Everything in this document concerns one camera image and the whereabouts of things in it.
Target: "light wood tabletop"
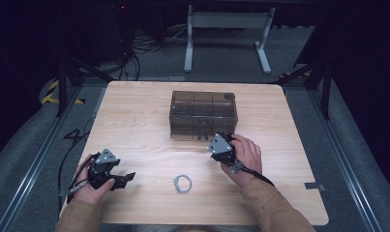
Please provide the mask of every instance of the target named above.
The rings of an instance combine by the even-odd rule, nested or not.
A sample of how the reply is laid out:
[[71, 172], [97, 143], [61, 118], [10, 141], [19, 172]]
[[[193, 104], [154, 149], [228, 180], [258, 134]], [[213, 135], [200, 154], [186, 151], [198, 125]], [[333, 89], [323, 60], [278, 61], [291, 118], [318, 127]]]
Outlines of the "light wood tabletop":
[[[284, 92], [276, 85], [189, 82], [108, 84], [79, 162], [108, 148], [120, 164], [111, 172], [136, 172], [126, 188], [109, 192], [102, 203], [104, 223], [257, 224], [237, 187], [210, 159], [210, 141], [170, 137], [169, 110], [174, 90], [234, 93], [235, 133], [250, 138], [262, 152], [263, 175], [311, 224], [328, 222]], [[178, 193], [175, 177], [185, 174], [192, 189]], [[181, 189], [189, 183], [180, 179]]]

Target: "person's left hand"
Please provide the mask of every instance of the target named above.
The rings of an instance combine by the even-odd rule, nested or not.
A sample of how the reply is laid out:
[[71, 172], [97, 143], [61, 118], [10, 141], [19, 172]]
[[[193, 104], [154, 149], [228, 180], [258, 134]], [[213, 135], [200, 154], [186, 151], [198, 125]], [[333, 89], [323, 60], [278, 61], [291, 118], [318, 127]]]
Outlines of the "person's left hand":
[[[77, 178], [76, 182], [85, 180], [88, 178], [88, 168], [92, 164], [93, 160], [91, 159], [86, 165], [83, 170], [80, 172], [79, 177]], [[78, 191], [74, 194], [74, 199], [78, 199], [84, 202], [87, 202], [89, 204], [98, 205], [102, 198], [104, 198], [105, 194], [112, 189], [113, 185], [115, 184], [114, 179], [108, 180], [106, 183], [104, 183], [100, 188], [95, 189], [91, 185], [86, 184], [84, 187], [80, 188]]]

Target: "hand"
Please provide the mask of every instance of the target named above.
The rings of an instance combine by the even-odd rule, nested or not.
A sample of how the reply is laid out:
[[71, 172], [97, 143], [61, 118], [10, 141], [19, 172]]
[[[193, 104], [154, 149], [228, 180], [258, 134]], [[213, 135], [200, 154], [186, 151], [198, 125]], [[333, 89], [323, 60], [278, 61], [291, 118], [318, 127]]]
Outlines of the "hand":
[[[76, 182], [85, 180], [88, 178], [88, 168], [93, 163], [93, 160], [91, 159], [87, 166], [83, 168], [83, 170], [80, 172], [79, 177], [77, 178]], [[78, 191], [74, 194], [74, 199], [78, 199], [84, 202], [87, 202], [89, 204], [98, 205], [102, 198], [105, 196], [105, 194], [112, 189], [113, 185], [115, 184], [114, 179], [108, 180], [106, 183], [104, 183], [100, 188], [95, 189], [91, 185], [86, 184], [84, 187], [80, 188]]]
[[[245, 138], [241, 135], [234, 134], [234, 139], [230, 142], [234, 146], [236, 157], [240, 160], [243, 165], [252, 169], [259, 174], [262, 173], [261, 165], [261, 151], [260, 147], [255, 145], [252, 140]], [[232, 173], [226, 164], [221, 163], [221, 168], [225, 174], [240, 188], [245, 186], [255, 176], [239, 170], [237, 173]]]

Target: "plastic storage box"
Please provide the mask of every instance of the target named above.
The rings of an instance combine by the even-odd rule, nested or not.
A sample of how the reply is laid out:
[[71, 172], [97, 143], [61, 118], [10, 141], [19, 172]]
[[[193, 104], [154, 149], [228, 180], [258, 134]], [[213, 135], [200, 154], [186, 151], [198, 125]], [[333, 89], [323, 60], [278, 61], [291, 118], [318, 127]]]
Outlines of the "plastic storage box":
[[237, 125], [233, 93], [173, 91], [170, 136], [209, 140], [218, 132], [234, 133]]

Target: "forearm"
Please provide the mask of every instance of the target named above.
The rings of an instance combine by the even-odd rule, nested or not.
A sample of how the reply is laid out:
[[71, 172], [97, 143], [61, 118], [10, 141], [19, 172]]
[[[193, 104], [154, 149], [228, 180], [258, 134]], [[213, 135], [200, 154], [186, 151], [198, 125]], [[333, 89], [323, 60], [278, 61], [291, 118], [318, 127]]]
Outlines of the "forearm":
[[264, 231], [315, 231], [307, 219], [271, 185], [254, 178], [242, 187], [241, 194]]
[[59, 218], [55, 232], [94, 232], [99, 231], [100, 223], [101, 213], [99, 206], [73, 199]]

